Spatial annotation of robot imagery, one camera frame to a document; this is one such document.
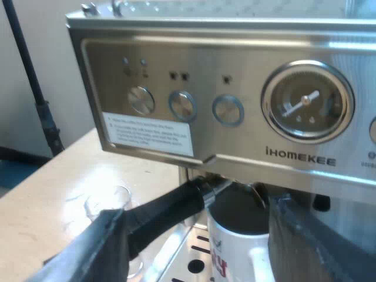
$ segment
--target black pole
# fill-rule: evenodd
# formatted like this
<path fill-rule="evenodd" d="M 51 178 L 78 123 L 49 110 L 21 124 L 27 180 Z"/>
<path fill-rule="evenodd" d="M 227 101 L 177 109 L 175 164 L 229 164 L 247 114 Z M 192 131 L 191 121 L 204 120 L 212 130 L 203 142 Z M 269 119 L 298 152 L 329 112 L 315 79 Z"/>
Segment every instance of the black pole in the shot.
<path fill-rule="evenodd" d="M 2 3 L 11 25 L 13 36 L 16 40 L 18 51 L 29 79 L 30 87 L 34 94 L 36 110 L 42 123 L 43 132 L 52 154 L 56 156 L 64 149 L 59 136 L 60 130 L 56 127 L 51 111 L 49 110 L 48 102 L 43 97 L 13 2 L 12 0 L 2 0 Z"/>

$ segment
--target machine top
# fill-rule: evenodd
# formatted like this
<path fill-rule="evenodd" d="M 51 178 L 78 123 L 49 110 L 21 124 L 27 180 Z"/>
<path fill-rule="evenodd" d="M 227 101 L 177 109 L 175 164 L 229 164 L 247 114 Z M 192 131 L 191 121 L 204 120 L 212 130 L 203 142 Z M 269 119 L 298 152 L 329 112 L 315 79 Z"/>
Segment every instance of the machine top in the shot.
<path fill-rule="evenodd" d="M 376 23 L 374 0 L 185 0 L 185 1 L 113 1 L 95 9 L 84 5 L 69 15 L 69 24 L 88 15 L 126 21 L 153 19 L 173 21 L 310 21 L 343 23 L 344 19 Z"/>

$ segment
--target ihomekee logo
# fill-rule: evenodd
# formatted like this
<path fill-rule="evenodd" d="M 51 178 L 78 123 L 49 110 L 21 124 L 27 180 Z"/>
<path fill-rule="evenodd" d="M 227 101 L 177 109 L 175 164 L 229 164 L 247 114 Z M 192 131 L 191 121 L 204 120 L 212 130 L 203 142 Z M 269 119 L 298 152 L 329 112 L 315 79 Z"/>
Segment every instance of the ihomekee logo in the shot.
<path fill-rule="evenodd" d="M 266 146 L 265 153 L 267 156 L 280 157 L 283 159 L 299 160 L 301 162 L 307 162 L 307 163 L 318 163 L 320 165 L 335 166 L 337 162 L 336 159 L 332 159 L 329 157 L 321 157 L 321 156 L 314 156 L 314 155 L 309 155 L 309 154 L 304 154 L 304 153 L 271 149 L 268 146 Z"/>

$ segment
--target white mug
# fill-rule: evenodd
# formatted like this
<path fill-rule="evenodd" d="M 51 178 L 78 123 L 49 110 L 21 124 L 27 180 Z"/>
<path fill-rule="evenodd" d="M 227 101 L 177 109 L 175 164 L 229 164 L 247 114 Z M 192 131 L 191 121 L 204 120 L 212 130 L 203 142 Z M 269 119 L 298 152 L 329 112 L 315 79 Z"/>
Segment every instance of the white mug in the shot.
<path fill-rule="evenodd" d="M 237 216 L 252 221 L 257 214 Z M 210 210 L 207 226 L 215 282 L 274 282 L 268 252 L 268 233 L 235 233 L 215 221 Z"/>

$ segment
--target knob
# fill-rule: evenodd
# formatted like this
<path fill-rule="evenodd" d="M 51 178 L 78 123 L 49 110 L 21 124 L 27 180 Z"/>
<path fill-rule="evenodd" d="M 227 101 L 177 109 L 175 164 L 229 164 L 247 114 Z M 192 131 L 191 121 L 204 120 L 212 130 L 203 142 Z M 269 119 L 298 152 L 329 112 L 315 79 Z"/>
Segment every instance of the knob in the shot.
<path fill-rule="evenodd" d="M 174 91 L 169 98 L 170 110 L 183 122 L 192 121 L 197 114 L 196 103 L 186 91 Z"/>
<path fill-rule="evenodd" d="M 155 102 L 152 94 L 141 86 L 132 87 L 128 91 L 128 102 L 141 115 L 148 115 L 154 111 Z"/>
<path fill-rule="evenodd" d="M 243 105 L 231 95 L 217 97 L 212 110 L 214 117 L 224 126 L 238 126 L 244 119 Z"/>
<path fill-rule="evenodd" d="M 93 2 L 91 2 L 89 5 L 81 4 L 81 10 L 85 16 L 96 16 L 99 14 L 98 9 L 95 7 Z"/>
<path fill-rule="evenodd" d="M 374 143 L 376 143 L 376 118 L 371 122 L 370 136 Z"/>

